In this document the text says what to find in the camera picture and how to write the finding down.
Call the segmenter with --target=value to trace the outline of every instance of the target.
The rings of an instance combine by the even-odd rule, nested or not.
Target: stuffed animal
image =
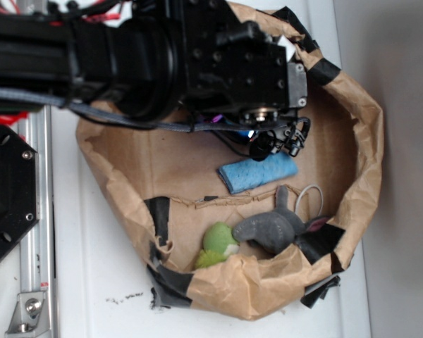
[[[276,207],[268,213],[259,213],[238,223],[232,231],[233,237],[239,241],[254,241],[268,252],[279,254],[295,240],[295,237],[306,232],[318,230],[327,217],[318,217],[304,223],[287,208],[288,190],[281,185],[276,191]]]
[[[224,222],[215,223],[205,232],[203,246],[195,264],[196,269],[224,262],[240,249],[240,244],[232,236],[232,228]]]

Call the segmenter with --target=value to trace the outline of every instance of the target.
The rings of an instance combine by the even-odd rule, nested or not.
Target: black tape
[[[312,39],[310,33],[305,29],[304,25],[299,21],[298,17],[294,12],[289,9],[288,7],[284,7],[274,14],[273,17],[278,18],[282,21],[286,21],[289,23],[293,28],[295,28],[298,33],[305,36],[305,38],[298,42],[301,48],[303,48],[307,53],[313,52],[315,49],[319,48],[318,43]]]
[[[168,239],[169,206],[171,200],[168,197],[156,197],[145,200],[155,224],[155,235],[160,236],[160,245],[166,245]]]
[[[307,74],[320,86],[325,86],[334,81],[340,74],[341,69],[334,65],[332,62],[322,58],[312,68],[309,69]]]
[[[165,280],[161,274],[154,271],[150,266],[147,266],[147,273],[157,293],[157,296],[154,295],[154,298],[157,300],[156,306],[191,307],[192,300],[186,295],[170,288],[170,281]]]
[[[320,230],[306,232],[296,237],[295,243],[304,253],[310,264],[333,252],[345,230],[325,224]]]
[[[335,276],[327,283],[323,284],[319,288],[315,289],[313,292],[309,293],[306,296],[301,298],[301,303],[308,308],[313,308],[318,299],[324,299],[327,295],[327,291],[332,287],[337,287],[340,285],[340,277]]]
[[[147,272],[159,295],[158,306],[189,307],[192,303],[186,294],[193,278],[192,273],[177,273],[160,264],[160,255],[153,243],[150,246],[150,259],[157,271],[147,266]]]

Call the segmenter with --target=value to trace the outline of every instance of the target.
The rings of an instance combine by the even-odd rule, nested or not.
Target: white string
[[[295,214],[298,214],[298,208],[299,208],[299,204],[301,203],[302,198],[304,197],[305,193],[307,191],[309,191],[310,189],[315,188],[316,190],[319,191],[319,196],[321,197],[321,206],[319,207],[319,211],[318,211],[318,216],[321,215],[321,212],[323,211],[323,204],[324,204],[324,197],[323,197],[323,191],[321,190],[321,188],[317,185],[317,184],[311,184],[311,185],[307,185],[299,194],[298,199],[296,200],[296,204],[295,204]]]

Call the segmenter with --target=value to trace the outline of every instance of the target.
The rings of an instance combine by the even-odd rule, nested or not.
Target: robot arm
[[[282,146],[295,156],[303,147],[304,67],[288,62],[285,47],[258,24],[240,23],[224,0],[139,0],[118,28],[88,20],[117,3],[0,15],[0,113],[49,102],[30,92],[74,111],[79,102],[112,101],[125,115],[112,122],[151,128],[181,103],[203,120],[222,116],[214,129],[254,130],[245,141],[254,158]],[[77,111],[109,120],[89,112]]]

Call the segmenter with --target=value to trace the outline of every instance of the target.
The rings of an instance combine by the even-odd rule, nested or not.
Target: white surface
[[[275,9],[285,3],[251,4]],[[317,39],[329,51],[328,58],[339,64],[332,1],[290,1],[289,6],[306,25],[313,18],[312,34],[320,36]],[[351,269],[342,275],[342,286],[330,290],[313,310],[295,302],[254,323],[191,309],[151,310],[149,278],[78,151],[76,121],[69,112],[54,111],[56,272],[62,338],[370,337],[361,246]]]
[[[20,247],[0,262],[0,337],[8,329],[20,293]]]
[[[335,0],[343,68],[384,107],[379,211],[364,237],[373,337],[423,337],[423,1]]]

